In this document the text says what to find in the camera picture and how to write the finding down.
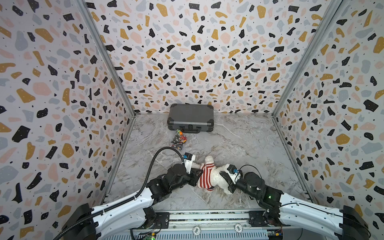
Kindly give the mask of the red white striped knitted sweater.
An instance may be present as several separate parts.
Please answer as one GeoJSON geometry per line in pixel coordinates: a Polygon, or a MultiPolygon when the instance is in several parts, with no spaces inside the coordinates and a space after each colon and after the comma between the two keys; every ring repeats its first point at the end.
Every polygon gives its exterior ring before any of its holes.
{"type": "Polygon", "coordinates": [[[198,181],[198,187],[201,189],[206,189],[207,191],[213,191],[214,186],[211,183],[211,172],[215,167],[214,163],[201,164],[200,169],[203,170],[202,175],[198,181]]]}

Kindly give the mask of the white teddy bear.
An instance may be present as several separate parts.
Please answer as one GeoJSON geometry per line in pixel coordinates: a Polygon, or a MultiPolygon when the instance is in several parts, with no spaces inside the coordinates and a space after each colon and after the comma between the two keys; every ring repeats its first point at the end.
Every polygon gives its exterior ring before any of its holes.
{"type": "MultiPolygon", "coordinates": [[[[227,195],[232,195],[232,193],[229,191],[228,187],[229,185],[225,181],[224,178],[220,175],[220,171],[224,169],[224,166],[217,167],[216,163],[214,161],[214,158],[212,156],[207,156],[205,157],[205,162],[202,164],[208,164],[208,163],[214,163],[215,167],[213,168],[211,172],[211,183],[214,187],[219,187],[221,188],[225,194],[227,195]]],[[[201,164],[193,164],[192,169],[200,169],[201,164]]]]}

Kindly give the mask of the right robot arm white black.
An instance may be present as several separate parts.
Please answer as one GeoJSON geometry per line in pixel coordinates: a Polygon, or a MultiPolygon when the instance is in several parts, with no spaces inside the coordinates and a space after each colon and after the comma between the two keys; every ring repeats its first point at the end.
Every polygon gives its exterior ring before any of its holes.
{"type": "Polygon", "coordinates": [[[258,174],[243,174],[234,166],[220,175],[231,193],[240,190],[257,201],[271,225],[295,226],[331,240],[368,240],[371,237],[368,224],[354,208],[330,208],[306,202],[267,186],[258,174]]]}

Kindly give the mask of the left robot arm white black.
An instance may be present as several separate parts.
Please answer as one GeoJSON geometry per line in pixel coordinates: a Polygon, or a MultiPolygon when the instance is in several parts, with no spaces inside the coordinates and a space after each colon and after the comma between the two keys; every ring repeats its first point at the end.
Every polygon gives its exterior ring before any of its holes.
{"type": "Polygon", "coordinates": [[[202,174],[201,169],[187,171],[185,165],[176,164],[129,196],[93,208],[83,204],[72,213],[56,239],[103,240],[123,230],[149,228],[157,217],[153,205],[185,185],[196,186],[202,174]]]}

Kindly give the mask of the bag of colourful small parts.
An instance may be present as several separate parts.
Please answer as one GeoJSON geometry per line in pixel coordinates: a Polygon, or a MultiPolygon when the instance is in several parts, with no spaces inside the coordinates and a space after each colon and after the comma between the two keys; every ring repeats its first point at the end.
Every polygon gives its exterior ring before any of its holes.
{"type": "Polygon", "coordinates": [[[182,150],[184,144],[187,142],[187,136],[181,131],[181,130],[176,130],[176,134],[171,141],[171,147],[182,150]]]}

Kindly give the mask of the dark grey hard case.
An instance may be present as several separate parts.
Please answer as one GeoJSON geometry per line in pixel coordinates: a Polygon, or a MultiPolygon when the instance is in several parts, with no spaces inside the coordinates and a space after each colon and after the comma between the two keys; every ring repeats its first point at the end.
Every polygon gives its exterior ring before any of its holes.
{"type": "Polygon", "coordinates": [[[214,123],[212,105],[172,104],[167,119],[169,130],[181,130],[190,134],[212,132],[214,123]]]}

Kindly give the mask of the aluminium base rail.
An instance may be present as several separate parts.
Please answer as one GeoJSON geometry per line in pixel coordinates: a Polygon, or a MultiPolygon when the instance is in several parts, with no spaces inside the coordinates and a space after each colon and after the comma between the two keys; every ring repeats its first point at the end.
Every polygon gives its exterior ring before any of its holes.
{"type": "Polygon", "coordinates": [[[150,227],[111,230],[100,240],[303,240],[303,229],[276,227],[261,209],[157,212],[150,227]]]}

